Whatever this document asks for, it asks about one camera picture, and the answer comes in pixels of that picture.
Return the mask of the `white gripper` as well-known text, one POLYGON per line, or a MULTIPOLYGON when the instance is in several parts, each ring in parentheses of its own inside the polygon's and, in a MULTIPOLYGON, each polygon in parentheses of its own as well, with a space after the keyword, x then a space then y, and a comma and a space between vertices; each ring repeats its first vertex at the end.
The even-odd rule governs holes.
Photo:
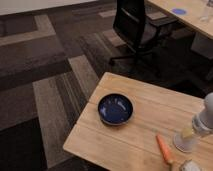
POLYGON ((192 118, 192 127, 186 127, 181 131, 181 137, 183 139, 193 138, 195 133, 198 136, 209 136, 213 134, 213 129, 208 128, 200 119, 199 115, 195 115, 192 118))

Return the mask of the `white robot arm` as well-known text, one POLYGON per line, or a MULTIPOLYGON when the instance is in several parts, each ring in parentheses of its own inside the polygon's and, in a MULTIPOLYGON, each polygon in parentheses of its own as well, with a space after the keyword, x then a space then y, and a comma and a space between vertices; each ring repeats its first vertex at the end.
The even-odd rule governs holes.
POLYGON ((192 118, 192 126, 182 130, 183 138, 213 134, 213 93, 204 98, 204 109, 192 118))

